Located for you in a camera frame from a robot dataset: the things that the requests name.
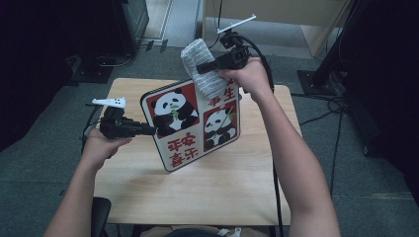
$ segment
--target wooden table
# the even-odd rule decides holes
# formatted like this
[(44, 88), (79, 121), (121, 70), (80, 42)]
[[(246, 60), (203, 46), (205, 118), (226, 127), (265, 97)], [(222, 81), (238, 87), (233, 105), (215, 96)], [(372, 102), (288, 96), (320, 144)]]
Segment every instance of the wooden table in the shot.
[[(125, 116), (145, 121), (141, 96), (173, 82), (119, 78), (108, 98), (126, 97)], [(137, 136), (121, 147), (96, 179), (95, 196), (112, 202), (108, 222), (278, 225), (268, 136), (257, 105), (241, 95), (240, 137), (178, 171), (165, 171), (151, 136)], [(289, 89), (276, 86), (275, 95), (300, 132)], [(283, 223), (289, 225), (281, 187), (280, 197)]]

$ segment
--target white plastic piece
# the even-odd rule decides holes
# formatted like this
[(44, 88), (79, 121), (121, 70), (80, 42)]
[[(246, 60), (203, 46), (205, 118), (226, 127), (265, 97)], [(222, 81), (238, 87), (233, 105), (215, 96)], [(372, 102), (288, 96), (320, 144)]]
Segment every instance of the white plastic piece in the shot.
[(115, 98), (115, 99), (105, 99), (105, 100), (96, 100), (92, 101), (95, 105), (110, 106), (124, 109), (126, 107), (126, 98)]
[(241, 228), (240, 227), (236, 227), (234, 234), (230, 235), (230, 237), (240, 237), (241, 234)]
[(225, 236), (226, 234), (228, 234), (228, 232), (230, 232), (230, 231), (227, 230), (227, 229), (221, 229), (216, 234), (219, 235), (219, 236)]
[(250, 22), (250, 21), (252, 21), (252, 20), (253, 20), (253, 19), (255, 19), (255, 18), (256, 18), (256, 16), (255, 16), (255, 14), (253, 14), (253, 15), (252, 15), (252, 17), (250, 17), (250, 18), (248, 18), (248, 19), (246, 19), (246, 20), (243, 20), (243, 21), (238, 22), (238, 23), (236, 23), (236, 24), (232, 24), (231, 26), (226, 27), (226, 28), (224, 28), (224, 29), (222, 29), (222, 30), (217, 29), (216, 33), (217, 33), (217, 34), (221, 34), (221, 33), (225, 32), (225, 31), (228, 31), (228, 30), (230, 30), (230, 29), (233, 29), (233, 28), (235, 28), (235, 27), (240, 26), (241, 24), (245, 24), (245, 23), (247, 23), (247, 22)]

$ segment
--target gray carpet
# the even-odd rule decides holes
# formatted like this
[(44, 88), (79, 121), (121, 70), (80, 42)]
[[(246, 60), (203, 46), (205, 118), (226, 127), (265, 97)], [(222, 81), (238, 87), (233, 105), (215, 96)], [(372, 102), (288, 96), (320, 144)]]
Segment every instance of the gray carpet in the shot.
[[(91, 109), (84, 104), (105, 98), (118, 77), (188, 79), (180, 48), (159, 52), (141, 48), (126, 66), (115, 68), (106, 85), (64, 87), (19, 142), (0, 153), (0, 236), (41, 236), (62, 199), (80, 157), (79, 137)], [(315, 70), (316, 59), (268, 56), (276, 84), (301, 93), (296, 71)], [(299, 121), (326, 113), (324, 101), (293, 98)], [(305, 124), (302, 135), (332, 182), (338, 115)], [(386, 160), (363, 155), (350, 114), (342, 119), (333, 200), (343, 236), (418, 236), (419, 209), (402, 175)], [(131, 225), (122, 226), (130, 236)], [(116, 227), (107, 228), (117, 236)]]

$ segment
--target hand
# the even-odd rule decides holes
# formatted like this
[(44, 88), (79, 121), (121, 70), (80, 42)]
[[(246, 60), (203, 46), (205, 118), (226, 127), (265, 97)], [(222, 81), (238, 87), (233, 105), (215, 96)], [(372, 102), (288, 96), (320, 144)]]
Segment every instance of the hand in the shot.
[(259, 57), (250, 57), (242, 69), (220, 70), (218, 74), (224, 78), (234, 79), (256, 102), (261, 96), (272, 94), (268, 75)]
[(108, 139), (99, 129), (95, 128), (89, 133), (86, 145), (84, 146), (81, 164), (94, 171), (98, 171), (103, 167), (106, 159), (117, 153), (120, 146), (126, 145), (131, 141), (132, 137)]

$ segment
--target black equipment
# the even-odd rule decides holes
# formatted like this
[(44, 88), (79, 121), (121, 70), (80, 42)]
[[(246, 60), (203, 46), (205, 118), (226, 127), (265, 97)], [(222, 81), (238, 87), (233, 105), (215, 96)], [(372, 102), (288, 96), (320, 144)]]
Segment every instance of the black equipment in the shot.
[[(250, 39), (228, 30), (225, 32), (225, 35), (219, 40), (225, 49), (231, 48), (230, 52), (225, 53), (217, 57), (212, 62), (203, 63), (197, 66), (198, 73), (204, 74), (212, 70), (222, 70), (222, 69), (241, 69), (247, 64), (247, 59), (251, 56), (249, 52), (249, 47), (252, 47), (256, 50), (259, 57), (262, 60), (262, 63), (265, 67), (266, 73), (268, 75), (269, 85), (271, 86), (272, 91), (274, 91), (274, 79), (272, 78), (271, 67), (269, 66), (266, 57), (259, 50), (258, 46), (251, 41)], [(251, 46), (243, 45), (244, 42), (248, 42)]]
[(134, 121), (123, 117), (124, 109), (107, 107), (101, 118), (100, 131), (108, 138), (135, 137), (136, 135), (154, 135), (156, 128), (146, 122)]
[(380, 154), (402, 172), (419, 205), (418, 10), (416, 1), (354, 1), (312, 84), (325, 85), (330, 72), (345, 72), (344, 97), (365, 154)]
[(149, 22), (145, 0), (50, 2), (66, 39), (82, 59), (73, 82), (106, 84), (115, 57), (136, 54)]

